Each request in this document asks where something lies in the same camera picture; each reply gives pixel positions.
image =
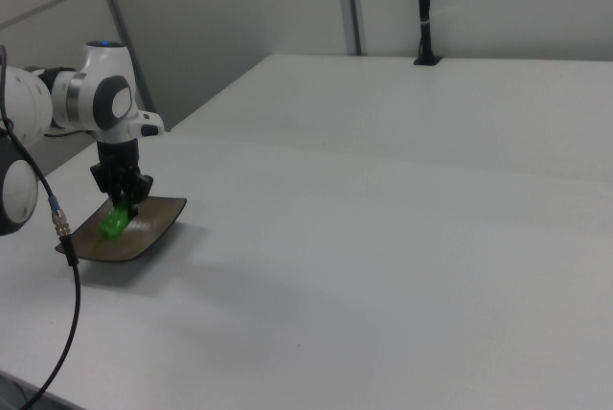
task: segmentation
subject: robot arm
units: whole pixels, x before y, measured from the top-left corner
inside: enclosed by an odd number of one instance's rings
[[[127,204],[133,218],[153,181],[138,167],[137,139],[162,134],[164,124],[156,113],[138,109],[134,70],[125,46],[94,41],[85,45],[84,52],[80,72],[8,67],[7,112],[24,145],[39,140],[50,126],[90,131],[100,158],[91,168],[94,178],[115,205]],[[25,161],[19,163],[11,141],[0,134],[0,235],[16,231],[30,218],[37,196],[33,182],[37,185],[34,173]]]

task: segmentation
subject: table surface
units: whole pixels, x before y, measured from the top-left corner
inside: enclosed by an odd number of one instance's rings
[[[88,148],[49,178],[74,228],[104,200],[96,161]],[[52,394],[88,409],[610,408],[613,184],[219,134],[144,140],[141,167],[187,207],[142,258],[80,264]],[[34,385],[74,293],[45,202],[1,252],[0,364]]]
[[[271,56],[172,132],[613,181],[613,62]]]

